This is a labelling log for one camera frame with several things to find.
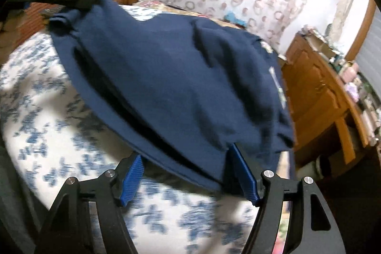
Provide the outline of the pink floral beige blanket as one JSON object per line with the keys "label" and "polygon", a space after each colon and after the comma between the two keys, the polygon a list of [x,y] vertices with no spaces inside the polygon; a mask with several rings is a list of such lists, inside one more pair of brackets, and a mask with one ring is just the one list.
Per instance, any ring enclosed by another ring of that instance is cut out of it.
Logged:
{"label": "pink floral beige blanket", "polygon": [[[187,61],[198,81],[222,77],[239,96],[245,110],[257,115],[261,100],[277,103],[271,122],[258,120],[254,144],[246,152],[282,177],[294,173],[287,145],[291,119],[284,97],[275,51],[261,38],[217,19],[193,14],[194,48],[199,55]],[[149,168],[126,218],[143,252],[152,250],[148,238],[163,234],[156,253],[240,253],[257,209],[239,197],[241,187],[225,156],[223,188],[227,195],[207,193],[179,178]]]}

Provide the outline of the grey cylindrical bin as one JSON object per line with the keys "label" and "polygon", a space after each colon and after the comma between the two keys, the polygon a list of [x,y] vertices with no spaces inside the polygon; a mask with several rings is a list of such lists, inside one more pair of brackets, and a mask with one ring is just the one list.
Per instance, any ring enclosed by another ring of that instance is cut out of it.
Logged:
{"label": "grey cylindrical bin", "polygon": [[305,166],[298,168],[296,177],[298,180],[302,180],[304,177],[312,177],[314,180],[330,179],[332,177],[331,164],[328,158],[319,156]]}

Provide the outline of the lilac cloth on sideboard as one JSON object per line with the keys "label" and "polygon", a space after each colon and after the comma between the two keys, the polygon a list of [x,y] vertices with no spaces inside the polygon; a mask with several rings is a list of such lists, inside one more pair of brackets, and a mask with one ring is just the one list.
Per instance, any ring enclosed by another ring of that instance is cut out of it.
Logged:
{"label": "lilac cloth on sideboard", "polygon": [[345,84],[345,91],[355,103],[359,101],[358,88],[354,83]]}

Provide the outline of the blue floral white quilt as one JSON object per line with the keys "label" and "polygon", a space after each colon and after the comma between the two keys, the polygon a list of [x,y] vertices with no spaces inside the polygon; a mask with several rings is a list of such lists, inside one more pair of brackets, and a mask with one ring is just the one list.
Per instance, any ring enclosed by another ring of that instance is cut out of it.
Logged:
{"label": "blue floral white quilt", "polygon": [[[64,181],[94,179],[130,148],[84,104],[50,35],[36,32],[1,68],[1,239],[33,253]],[[257,210],[149,165],[122,211],[139,253],[240,253]]]}

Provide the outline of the light blue cloth bundle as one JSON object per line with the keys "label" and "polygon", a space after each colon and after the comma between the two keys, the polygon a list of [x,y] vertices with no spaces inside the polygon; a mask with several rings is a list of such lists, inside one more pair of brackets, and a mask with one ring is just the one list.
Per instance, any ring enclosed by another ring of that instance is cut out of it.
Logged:
{"label": "light blue cloth bundle", "polygon": [[237,18],[237,16],[233,12],[228,12],[227,14],[225,14],[223,19],[227,21],[228,23],[237,25],[238,27],[241,27],[241,28],[245,28],[247,26],[247,23]]}

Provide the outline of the pink bottle on sideboard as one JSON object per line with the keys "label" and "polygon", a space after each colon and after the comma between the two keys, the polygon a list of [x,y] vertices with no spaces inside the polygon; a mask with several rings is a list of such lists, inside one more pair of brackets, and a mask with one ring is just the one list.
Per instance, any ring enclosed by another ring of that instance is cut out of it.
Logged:
{"label": "pink bottle on sideboard", "polygon": [[339,71],[339,76],[343,83],[351,83],[357,76],[359,66],[356,62],[346,62]]}

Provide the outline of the navy blue printed t-shirt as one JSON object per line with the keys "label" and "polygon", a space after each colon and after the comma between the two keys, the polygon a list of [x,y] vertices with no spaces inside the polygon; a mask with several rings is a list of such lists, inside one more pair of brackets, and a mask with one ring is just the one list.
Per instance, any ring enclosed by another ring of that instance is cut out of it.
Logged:
{"label": "navy blue printed t-shirt", "polygon": [[193,16],[159,14],[138,21],[113,0],[89,11],[62,10],[49,21],[53,45],[85,104],[144,158],[212,191],[223,190],[232,144],[254,144],[257,122],[277,103],[244,108],[222,77],[198,81],[187,61]]}

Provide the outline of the grey window roller blind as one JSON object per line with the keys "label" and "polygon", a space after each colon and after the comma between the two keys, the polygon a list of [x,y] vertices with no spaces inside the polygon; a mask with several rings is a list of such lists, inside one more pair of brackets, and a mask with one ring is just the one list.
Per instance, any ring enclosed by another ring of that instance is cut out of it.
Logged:
{"label": "grey window roller blind", "polygon": [[380,79],[380,36],[380,10],[377,8],[364,43],[356,56],[356,62],[368,80]]}

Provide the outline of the wooden sideboard cabinet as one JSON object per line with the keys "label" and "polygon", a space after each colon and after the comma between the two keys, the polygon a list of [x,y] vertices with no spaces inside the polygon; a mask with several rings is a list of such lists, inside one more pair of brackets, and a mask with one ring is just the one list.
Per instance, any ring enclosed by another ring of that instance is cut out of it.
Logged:
{"label": "wooden sideboard cabinet", "polygon": [[339,176],[374,148],[361,110],[306,37],[295,35],[286,59],[282,75],[295,127],[296,164],[327,159],[331,175]]}

